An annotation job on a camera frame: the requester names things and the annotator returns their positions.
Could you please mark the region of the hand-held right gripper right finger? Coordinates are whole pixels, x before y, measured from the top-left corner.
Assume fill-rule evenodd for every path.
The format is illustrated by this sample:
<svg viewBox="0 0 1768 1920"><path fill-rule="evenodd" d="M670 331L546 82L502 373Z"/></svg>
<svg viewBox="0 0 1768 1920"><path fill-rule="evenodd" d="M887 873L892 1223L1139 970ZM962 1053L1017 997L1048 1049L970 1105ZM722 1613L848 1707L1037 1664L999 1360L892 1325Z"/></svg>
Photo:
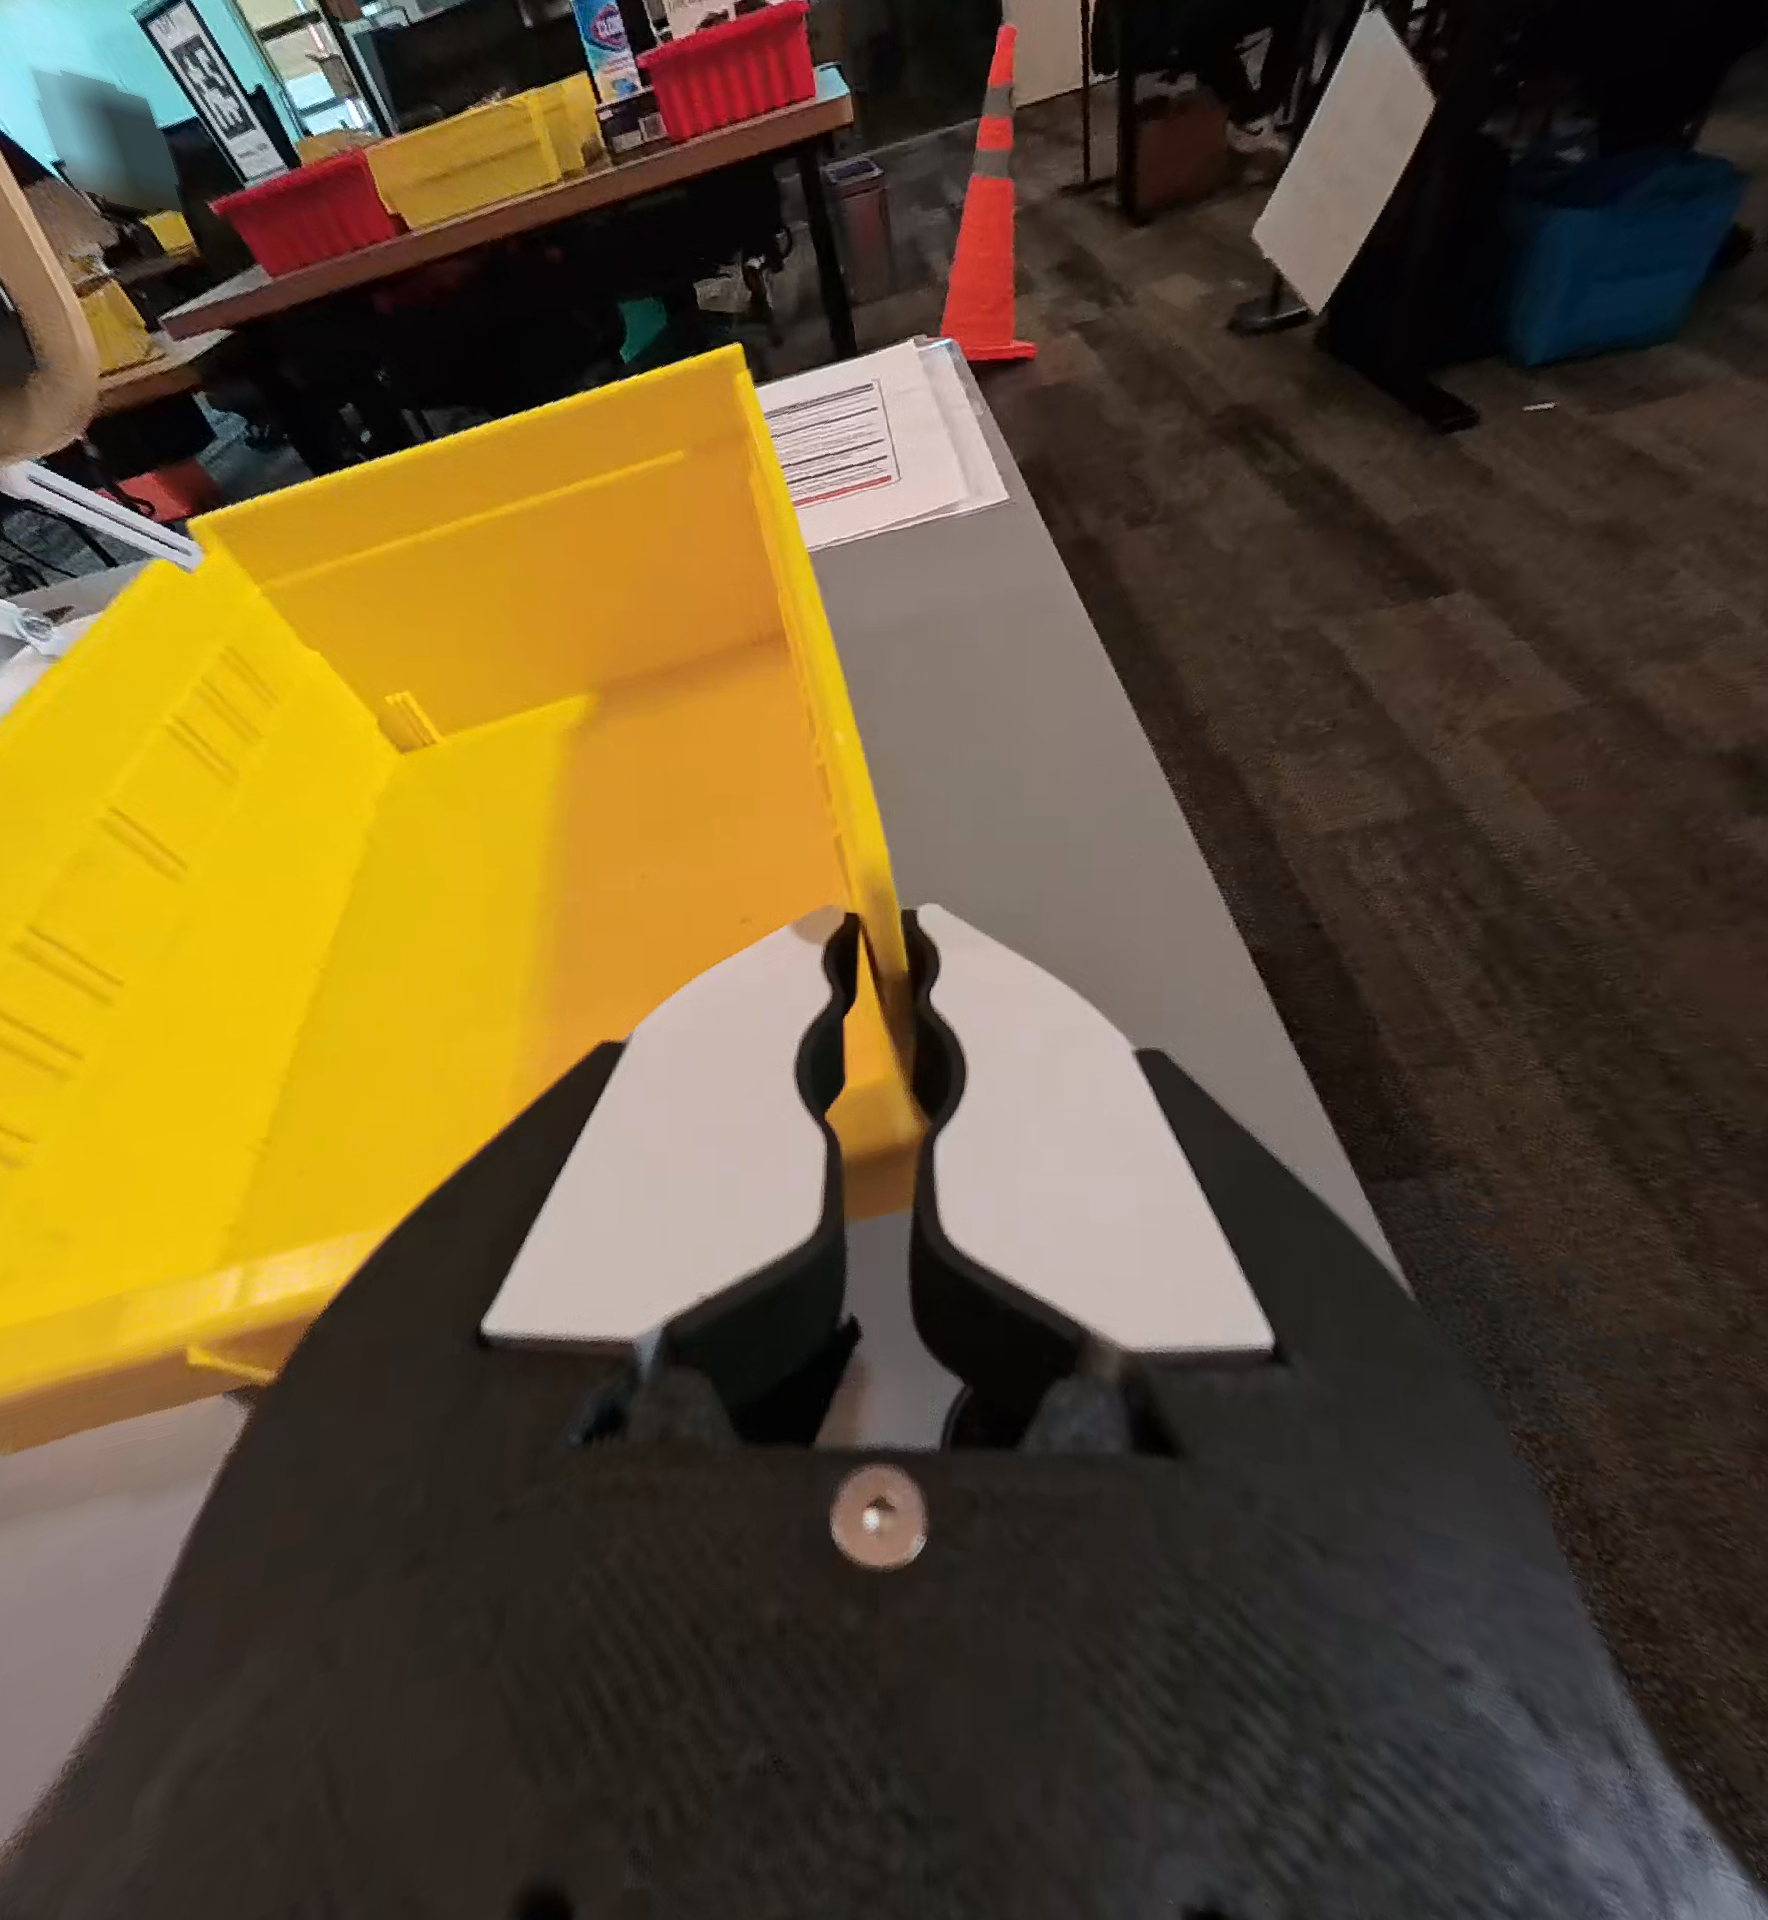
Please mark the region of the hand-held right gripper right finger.
<svg viewBox="0 0 1768 1920"><path fill-rule="evenodd" d="M918 1147L908 1298L958 1434L1015 1444L1070 1379L1278 1357L1153 1059L958 911L903 915Z"/></svg>

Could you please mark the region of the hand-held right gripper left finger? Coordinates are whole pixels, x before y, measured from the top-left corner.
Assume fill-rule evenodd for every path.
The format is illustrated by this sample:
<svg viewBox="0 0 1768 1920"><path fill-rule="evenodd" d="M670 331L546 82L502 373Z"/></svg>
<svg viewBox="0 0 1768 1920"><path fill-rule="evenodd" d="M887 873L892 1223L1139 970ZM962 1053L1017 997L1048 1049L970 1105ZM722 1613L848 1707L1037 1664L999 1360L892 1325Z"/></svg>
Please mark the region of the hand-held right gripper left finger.
<svg viewBox="0 0 1768 1920"><path fill-rule="evenodd" d="M850 1351L845 1017L861 923L823 906L617 1044L479 1319L503 1351L701 1378L746 1438L813 1434Z"/></svg>

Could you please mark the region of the yellow plastic storage bin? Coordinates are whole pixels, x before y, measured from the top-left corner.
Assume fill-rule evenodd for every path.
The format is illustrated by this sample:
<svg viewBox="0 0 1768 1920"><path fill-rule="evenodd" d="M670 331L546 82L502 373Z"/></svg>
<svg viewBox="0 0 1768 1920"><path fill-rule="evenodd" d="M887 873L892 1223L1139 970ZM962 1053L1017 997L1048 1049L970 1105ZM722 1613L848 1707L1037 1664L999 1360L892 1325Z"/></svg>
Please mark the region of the yellow plastic storage bin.
<svg viewBox="0 0 1768 1920"><path fill-rule="evenodd" d="M909 1204L897 895L742 348L204 515L0 717L0 1451L270 1381L593 1044L811 908Z"/></svg>

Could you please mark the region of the grey desk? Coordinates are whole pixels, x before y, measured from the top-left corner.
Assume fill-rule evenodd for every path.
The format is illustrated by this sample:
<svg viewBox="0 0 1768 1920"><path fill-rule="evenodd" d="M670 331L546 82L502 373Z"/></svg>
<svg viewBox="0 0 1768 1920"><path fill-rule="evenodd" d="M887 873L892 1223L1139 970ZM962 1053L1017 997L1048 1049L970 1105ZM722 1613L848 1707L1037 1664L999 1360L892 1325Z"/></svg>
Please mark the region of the grey desk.
<svg viewBox="0 0 1768 1920"><path fill-rule="evenodd" d="M811 555L899 899L938 901L1177 1059L1400 1267L990 414L1005 500ZM0 1849L139 1643L248 1401L0 1453Z"/></svg>

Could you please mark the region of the printed paper sheet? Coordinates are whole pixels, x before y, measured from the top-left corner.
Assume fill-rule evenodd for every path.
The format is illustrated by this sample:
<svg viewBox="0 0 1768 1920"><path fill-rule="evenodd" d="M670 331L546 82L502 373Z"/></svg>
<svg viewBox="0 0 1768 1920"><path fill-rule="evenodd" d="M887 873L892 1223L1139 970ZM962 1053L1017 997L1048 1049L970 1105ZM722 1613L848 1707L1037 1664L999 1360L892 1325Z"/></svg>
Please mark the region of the printed paper sheet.
<svg viewBox="0 0 1768 1920"><path fill-rule="evenodd" d="M827 507L899 481L887 402L876 376L772 381L758 403L793 509Z"/></svg>

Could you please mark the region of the white paper sheets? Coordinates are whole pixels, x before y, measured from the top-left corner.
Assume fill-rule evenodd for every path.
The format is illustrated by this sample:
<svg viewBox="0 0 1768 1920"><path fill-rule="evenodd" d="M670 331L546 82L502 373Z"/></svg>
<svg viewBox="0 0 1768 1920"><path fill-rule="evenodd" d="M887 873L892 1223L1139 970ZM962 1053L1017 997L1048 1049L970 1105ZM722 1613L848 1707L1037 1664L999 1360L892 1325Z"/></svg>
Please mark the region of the white paper sheets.
<svg viewBox="0 0 1768 1920"><path fill-rule="evenodd" d="M905 340L774 381L827 384L836 376L879 380L899 477L877 492L803 512L793 507L810 552L865 541L938 518L978 514L1008 498L971 398L967 365L951 342Z"/></svg>

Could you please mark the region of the orange traffic cone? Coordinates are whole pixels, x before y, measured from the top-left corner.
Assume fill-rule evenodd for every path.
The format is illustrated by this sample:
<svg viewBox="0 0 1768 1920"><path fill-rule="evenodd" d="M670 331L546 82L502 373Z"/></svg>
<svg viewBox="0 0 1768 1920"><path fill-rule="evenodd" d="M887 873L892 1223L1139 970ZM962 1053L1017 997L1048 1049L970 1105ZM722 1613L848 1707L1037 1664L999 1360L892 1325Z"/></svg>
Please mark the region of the orange traffic cone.
<svg viewBox="0 0 1768 1920"><path fill-rule="evenodd" d="M1015 38L1015 26L1008 20L993 36L943 287L940 335L971 367L1035 360L1035 346L1015 331Z"/></svg>

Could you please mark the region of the grey trash can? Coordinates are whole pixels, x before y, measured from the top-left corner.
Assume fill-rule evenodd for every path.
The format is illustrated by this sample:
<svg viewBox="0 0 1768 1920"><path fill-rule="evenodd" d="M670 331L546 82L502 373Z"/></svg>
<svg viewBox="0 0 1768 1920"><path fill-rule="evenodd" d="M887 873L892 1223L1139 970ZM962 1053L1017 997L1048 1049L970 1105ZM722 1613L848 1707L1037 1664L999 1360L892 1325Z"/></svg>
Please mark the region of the grey trash can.
<svg viewBox="0 0 1768 1920"><path fill-rule="evenodd" d="M876 304L895 292L895 246L885 167L871 154L827 160L821 170L839 230L848 299Z"/></svg>

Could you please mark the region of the brown wooden table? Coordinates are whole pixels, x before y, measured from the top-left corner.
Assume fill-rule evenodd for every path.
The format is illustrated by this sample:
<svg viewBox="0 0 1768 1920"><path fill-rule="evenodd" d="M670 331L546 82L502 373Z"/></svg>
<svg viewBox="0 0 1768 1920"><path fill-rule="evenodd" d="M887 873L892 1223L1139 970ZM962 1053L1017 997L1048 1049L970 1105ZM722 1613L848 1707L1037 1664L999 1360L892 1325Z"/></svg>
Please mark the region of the brown wooden table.
<svg viewBox="0 0 1768 1920"><path fill-rule="evenodd" d="M468 252L543 233L565 221L664 193L693 179L752 164L792 164L800 178L831 355L850 360L860 343L823 183L823 161L831 137L848 131L853 122L856 98L844 70L836 61L823 61L813 70L813 93L803 101L728 124L688 142L655 145L643 156L609 161L543 190L488 203L432 227L407 230L283 276L271 276L258 264L250 266L248 271L225 278L213 289L165 310L160 315L160 328L175 342L189 342L210 331L270 321L322 299L410 276Z"/></svg>

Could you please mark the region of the red plastic bin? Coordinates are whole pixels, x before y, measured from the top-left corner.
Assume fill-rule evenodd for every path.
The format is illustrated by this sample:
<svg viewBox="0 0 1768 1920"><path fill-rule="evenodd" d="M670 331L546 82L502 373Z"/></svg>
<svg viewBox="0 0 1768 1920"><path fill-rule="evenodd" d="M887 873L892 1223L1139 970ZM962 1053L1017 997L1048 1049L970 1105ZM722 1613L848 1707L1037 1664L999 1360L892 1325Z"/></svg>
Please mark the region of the red plastic bin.
<svg viewBox="0 0 1768 1920"><path fill-rule="evenodd" d="M293 276L402 233L372 176L368 149L347 147L264 178L210 203L266 276Z"/></svg>
<svg viewBox="0 0 1768 1920"><path fill-rule="evenodd" d="M810 103L817 76L808 21L808 2L752 4L637 55L666 137L690 142Z"/></svg>

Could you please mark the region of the brown cabinet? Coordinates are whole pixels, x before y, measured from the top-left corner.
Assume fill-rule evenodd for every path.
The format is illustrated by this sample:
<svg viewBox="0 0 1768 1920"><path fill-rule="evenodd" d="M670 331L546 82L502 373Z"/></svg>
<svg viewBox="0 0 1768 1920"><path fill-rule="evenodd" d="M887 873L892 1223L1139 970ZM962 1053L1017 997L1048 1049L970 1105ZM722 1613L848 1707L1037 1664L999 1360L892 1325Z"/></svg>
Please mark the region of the brown cabinet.
<svg viewBox="0 0 1768 1920"><path fill-rule="evenodd" d="M1204 86L1145 92L1115 76L1115 203L1132 225L1206 202L1231 176L1225 108Z"/></svg>

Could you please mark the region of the white board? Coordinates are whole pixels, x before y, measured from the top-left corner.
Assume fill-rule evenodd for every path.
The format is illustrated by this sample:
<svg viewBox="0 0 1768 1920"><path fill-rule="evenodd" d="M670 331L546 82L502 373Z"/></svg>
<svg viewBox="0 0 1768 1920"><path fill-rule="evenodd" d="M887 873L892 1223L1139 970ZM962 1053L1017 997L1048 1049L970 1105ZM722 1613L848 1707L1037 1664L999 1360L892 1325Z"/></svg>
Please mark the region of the white board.
<svg viewBox="0 0 1768 1920"><path fill-rule="evenodd" d="M1357 13L1252 227L1282 285L1317 320L1406 176L1437 108L1383 5Z"/></svg>

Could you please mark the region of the blue storage tote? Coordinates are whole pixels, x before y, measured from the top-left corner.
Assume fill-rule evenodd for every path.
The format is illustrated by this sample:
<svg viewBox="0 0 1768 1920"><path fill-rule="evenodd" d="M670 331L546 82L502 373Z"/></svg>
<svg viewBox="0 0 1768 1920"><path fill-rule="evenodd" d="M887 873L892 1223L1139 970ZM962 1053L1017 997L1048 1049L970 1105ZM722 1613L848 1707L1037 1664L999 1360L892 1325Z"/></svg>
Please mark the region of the blue storage tote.
<svg viewBox="0 0 1768 1920"><path fill-rule="evenodd" d="M1696 149L1592 156L1505 190L1502 352L1522 369L1672 340L1750 176Z"/></svg>

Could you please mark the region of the blue labelled canister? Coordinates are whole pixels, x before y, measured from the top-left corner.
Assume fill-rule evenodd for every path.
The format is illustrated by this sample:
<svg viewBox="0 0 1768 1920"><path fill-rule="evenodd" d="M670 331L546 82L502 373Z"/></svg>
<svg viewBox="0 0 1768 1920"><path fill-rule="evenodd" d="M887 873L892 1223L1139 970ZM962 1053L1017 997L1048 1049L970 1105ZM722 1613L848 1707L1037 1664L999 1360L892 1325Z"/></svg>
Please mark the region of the blue labelled canister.
<svg viewBox="0 0 1768 1920"><path fill-rule="evenodd" d="M631 101L647 92L628 26L626 4L570 2L585 71L599 108Z"/></svg>

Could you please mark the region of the black and white poster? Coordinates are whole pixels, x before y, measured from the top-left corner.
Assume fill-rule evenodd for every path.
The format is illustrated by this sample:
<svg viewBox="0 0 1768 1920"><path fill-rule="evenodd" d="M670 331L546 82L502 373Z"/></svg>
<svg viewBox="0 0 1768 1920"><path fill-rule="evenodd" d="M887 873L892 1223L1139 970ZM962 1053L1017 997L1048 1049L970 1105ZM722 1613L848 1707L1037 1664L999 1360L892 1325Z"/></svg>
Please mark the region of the black and white poster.
<svg viewBox="0 0 1768 1920"><path fill-rule="evenodd" d="M295 170L295 147L276 111L258 101L197 2L148 2L135 7L134 20L224 154L237 186L277 179Z"/></svg>

